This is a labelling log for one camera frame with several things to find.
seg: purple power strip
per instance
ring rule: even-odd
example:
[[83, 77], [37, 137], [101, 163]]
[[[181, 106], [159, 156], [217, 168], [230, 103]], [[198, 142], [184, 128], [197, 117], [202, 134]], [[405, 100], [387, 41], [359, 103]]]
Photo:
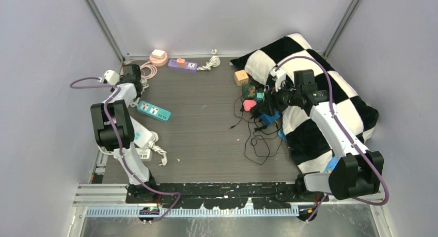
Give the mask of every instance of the purple power strip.
[[185, 68], [178, 67], [177, 60], [169, 60], [169, 63], [167, 65], [172, 70], [178, 70], [178, 71], [189, 72], [189, 73], [196, 73], [196, 69], [198, 68], [198, 63], [189, 62], [189, 61], [185, 62]]

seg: white power strip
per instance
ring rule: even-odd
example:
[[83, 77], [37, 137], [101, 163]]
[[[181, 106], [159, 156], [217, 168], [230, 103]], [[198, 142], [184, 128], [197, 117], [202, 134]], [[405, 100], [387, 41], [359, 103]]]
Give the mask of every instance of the white power strip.
[[134, 143], [141, 149], [147, 149], [149, 142], [154, 141], [153, 134], [132, 117], [131, 122], [134, 127]]
[[149, 148], [147, 149], [141, 149], [141, 148], [136, 148], [138, 156], [140, 156], [140, 159], [142, 161], [151, 161], [152, 159], [152, 152]]

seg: checkered fabric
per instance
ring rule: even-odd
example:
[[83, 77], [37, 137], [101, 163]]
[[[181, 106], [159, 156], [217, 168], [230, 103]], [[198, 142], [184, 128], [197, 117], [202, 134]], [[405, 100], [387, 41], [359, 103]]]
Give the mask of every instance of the checkered fabric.
[[[293, 56], [307, 56], [318, 61], [330, 75], [333, 100], [339, 114], [359, 140], [368, 140], [374, 130], [379, 113], [357, 95], [357, 92], [322, 58], [300, 34], [285, 36], [259, 50], [234, 59], [231, 63], [245, 71], [257, 82], [266, 84], [269, 71], [283, 60]], [[323, 71], [307, 59], [294, 59], [282, 67], [294, 82], [293, 72], [312, 69], [319, 90], [329, 86]], [[283, 112], [283, 131], [290, 147], [290, 156], [301, 172], [324, 171], [333, 152], [318, 126], [297, 106]]]

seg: black cable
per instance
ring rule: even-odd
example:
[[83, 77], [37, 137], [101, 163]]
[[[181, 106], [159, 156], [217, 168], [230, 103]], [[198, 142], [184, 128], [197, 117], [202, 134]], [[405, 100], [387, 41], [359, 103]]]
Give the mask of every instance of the black cable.
[[234, 128], [234, 127], [236, 127], [237, 125], [239, 125], [239, 123], [240, 123], [242, 120], [244, 120], [244, 121], [246, 121], [246, 122], [249, 123], [248, 120], [246, 120], [246, 119], [243, 118], [243, 113], [245, 112], [244, 110], [242, 110], [242, 115], [241, 115], [241, 116], [236, 115], [236, 102], [237, 102], [238, 99], [240, 99], [240, 101], [243, 103], [243, 101], [242, 101], [242, 97], [243, 97], [243, 96], [240, 96], [240, 97], [236, 98], [236, 100], [234, 101], [234, 105], [233, 105], [233, 114], [234, 114], [235, 117], [240, 118], [240, 119], [239, 119], [239, 121], [238, 121], [235, 125], [229, 127], [229, 128], [228, 128], [229, 130], [231, 130], [232, 128]]
[[[277, 136], [274, 137], [274, 138], [264, 138], [264, 137], [261, 136], [261, 135], [256, 135], [256, 136], [254, 136], [253, 138], [251, 138], [251, 136], [253, 135], [253, 132], [251, 132], [251, 128], [249, 127], [249, 124], [250, 124], [250, 121], [248, 121], [249, 137], [248, 137], [248, 139], [247, 139], [246, 142], [245, 142], [245, 147], [244, 147], [244, 149], [243, 149], [243, 155], [245, 156], [245, 158], [247, 158], [247, 159], [250, 160], [251, 162], [256, 163], [257, 165], [263, 165], [263, 164], [266, 162], [266, 160], [268, 160], [268, 158], [270, 158], [270, 157], [274, 157], [274, 156], [277, 155], [277, 153], [278, 153], [278, 151], [279, 151], [279, 149], [280, 149], [280, 146], [281, 146], [281, 144], [283, 143], [283, 138], [281, 138], [280, 144], [278, 145], [278, 148], [277, 148], [277, 151], [275, 152], [275, 154], [274, 154], [274, 155], [270, 155], [270, 154], [271, 154], [271, 150], [269, 149], [269, 146], [268, 146], [268, 144], [266, 143], [266, 139], [275, 139], [275, 138], [277, 138]], [[259, 139], [259, 138], [257, 138], [257, 136], [260, 136], [260, 137], [261, 137], [261, 139], [262, 139], [263, 142], [265, 143], [266, 147], [268, 148], [268, 155], [266, 155], [266, 156], [262, 156], [262, 155], [258, 155], [258, 154], [257, 154], [257, 151], [256, 151], [256, 145], [257, 145], [257, 139]], [[246, 156], [246, 145], [248, 144], [248, 141], [249, 141], [250, 139], [251, 139], [250, 145], [253, 146], [253, 149], [254, 149], [254, 153], [255, 153], [255, 155], [256, 155], [257, 157], [263, 157], [263, 158], [265, 158], [264, 161], [263, 161], [262, 163], [256, 162], [256, 161], [250, 159], [248, 156]]]
[[260, 130], [260, 132], [263, 133], [263, 134], [265, 134], [265, 135], [272, 135], [272, 134], [277, 133], [278, 131], [280, 131], [280, 130], [282, 129], [282, 127], [283, 127], [283, 123], [280, 125], [280, 127], [277, 126], [277, 123], [275, 123], [275, 125], [276, 125], [277, 130], [274, 131], [274, 132], [272, 132], [272, 133], [265, 133], [265, 131], [263, 131], [263, 130]]

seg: white wall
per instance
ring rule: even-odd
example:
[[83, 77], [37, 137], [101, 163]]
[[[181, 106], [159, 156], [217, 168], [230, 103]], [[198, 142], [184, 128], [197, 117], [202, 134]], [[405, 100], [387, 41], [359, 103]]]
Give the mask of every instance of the white wall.
[[95, 1], [123, 54], [144, 56], [245, 54], [295, 32], [323, 52], [351, 0]]
[[69, 83], [119, 62], [83, 0], [0, 0], [0, 23], [0, 235], [65, 236], [107, 95]]
[[330, 62], [380, 112], [373, 150], [397, 236], [436, 236], [438, 225], [438, 4], [363, 0]]

